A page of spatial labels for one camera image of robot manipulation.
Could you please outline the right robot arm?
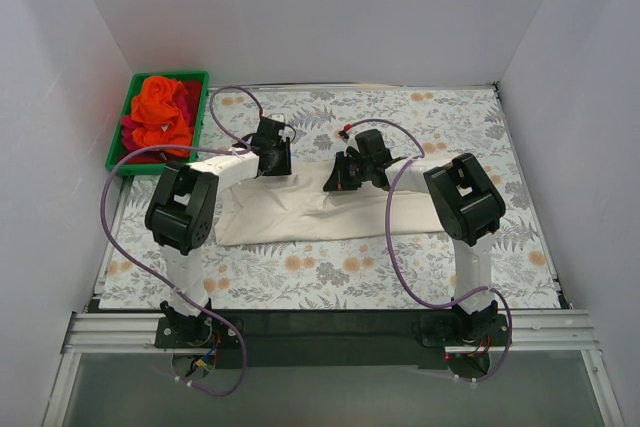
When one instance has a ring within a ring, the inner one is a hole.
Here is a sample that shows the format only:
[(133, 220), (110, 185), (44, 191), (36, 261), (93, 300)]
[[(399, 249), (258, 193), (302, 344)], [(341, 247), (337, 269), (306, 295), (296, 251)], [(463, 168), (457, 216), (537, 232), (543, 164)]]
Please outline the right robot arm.
[(507, 332), (509, 320), (498, 311), (503, 298), (492, 284), (494, 235), (506, 213), (504, 200), (477, 158), (463, 153), (442, 166), (428, 166), (425, 158), (393, 157), (377, 129), (355, 137), (354, 144), (335, 156), (325, 182), (326, 192), (347, 192), (364, 183), (387, 191), (384, 213), (386, 243), (391, 233), (392, 203), (398, 191), (426, 193), (454, 248), (456, 287), (452, 299), (426, 308), (419, 318), (426, 346), (488, 345)]

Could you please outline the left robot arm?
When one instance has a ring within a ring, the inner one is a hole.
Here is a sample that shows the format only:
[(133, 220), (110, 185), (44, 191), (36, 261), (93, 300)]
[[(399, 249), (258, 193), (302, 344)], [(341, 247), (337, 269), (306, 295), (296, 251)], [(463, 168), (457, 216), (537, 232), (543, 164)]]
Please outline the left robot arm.
[(189, 164), (169, 163), (156, 186), (145, 226), (165, 261), (171, 297), (161, 311), (171, 330), (193, 347), (205, 345), (213, 324), (204, 287), (201, 247), (213, 227), (217, 195), (245, 180), (292, 173), (294, 129), (279, 115), (260, 119), (257, 131), (229, 150)]

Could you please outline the cream t shirt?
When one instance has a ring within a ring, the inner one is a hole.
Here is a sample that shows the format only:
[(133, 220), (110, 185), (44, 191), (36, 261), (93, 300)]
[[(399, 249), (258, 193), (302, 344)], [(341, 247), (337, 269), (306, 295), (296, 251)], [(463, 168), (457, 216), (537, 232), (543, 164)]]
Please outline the cream t shirt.
[(222, 192), (219, 246), (382, 236), (387, 192), (366, 183), (325, 192), (330, 161), (297, 162), (289, 176), (259, 177)]

